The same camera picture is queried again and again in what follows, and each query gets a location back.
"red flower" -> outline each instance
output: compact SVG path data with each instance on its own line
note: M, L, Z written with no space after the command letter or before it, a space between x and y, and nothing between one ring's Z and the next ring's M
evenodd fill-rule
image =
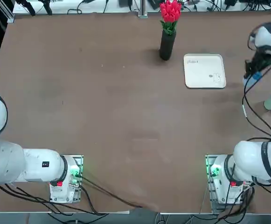
M165 13L164 15L162 15L162 18L164 22L171 22L170 16L168 13Z
M176 22L181 14L181 4L177 0L173 0L172 3L167 0L160 4L160 10L164 22Z

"brown table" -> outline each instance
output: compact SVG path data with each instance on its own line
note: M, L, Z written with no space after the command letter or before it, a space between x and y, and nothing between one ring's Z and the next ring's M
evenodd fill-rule
M159 20L152 14L17 18L0 50L0 95L9 109L0 138L83 154L90 179L152 210L199 212L205 154L229 154L238 141L262 136L244 118L242 77L253 55L248 34L271 13L184 13L167 62L157 53ZM221 54L226 88L187 89L186 53ZM270 94L271 73L249 99L271 124L262 107ZM46 184L21 185L48 197ZM130 209L88 189L99 211ZM77 206L89 210L85 197ZM0 211L47 210L0 192ZM211 212L208 194L202 211ZM271 195L256 188L250 212L271 213Z

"robotic arm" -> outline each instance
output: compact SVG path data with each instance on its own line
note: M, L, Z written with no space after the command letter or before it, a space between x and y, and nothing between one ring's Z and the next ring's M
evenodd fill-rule
M271 66L271 22L256 27L250 34L249 48L250 42L254 43L255 54L252 60L245 61L244 79ZM218 203L239 204L240 200L236 201L236 198L250 183L271 185L271 141L239 142L233 155L216 157L210 176Z
M0 133L7 124L8 111L0 97ZM60 155L50 149L23 149L0 140L0 184L49 182L50 200L57 203L80 201L79 188L83 157Z

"floor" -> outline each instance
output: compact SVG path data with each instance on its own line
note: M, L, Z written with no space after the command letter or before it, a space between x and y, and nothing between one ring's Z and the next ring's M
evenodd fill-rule
M132 210L130 214L110 214L109 216L96 221L96 224L153 224L155 221L157 213L144 210L144 209L136 209ZM83 222L90 222L97 217L93 217L88 214L75 214L71 217L64 216L56 216L58 219L64 221L79 219ZM200 215L202 218L211 218L213 216L209 215ZM167 224L185 224L189 219L189 215L171 215ZM231 222L236 222L239 220L239 217L235 217L230 219ZM198 220L196 218L192 219L192 224L213 224L215 220L211 221L203 221ZM246 215L241 224L266 224L271 223L271 216L268 215ZM0 224L58 224L60 222L52 219L45 213L9 213L9 214L0 214Z

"black vase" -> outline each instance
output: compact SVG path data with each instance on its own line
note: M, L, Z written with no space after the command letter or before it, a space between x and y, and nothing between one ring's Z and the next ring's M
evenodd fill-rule
M162 30L159 55L165 61L167 61L172 55L175 38L176 32L174 32L172 35L168 35L164 30Z

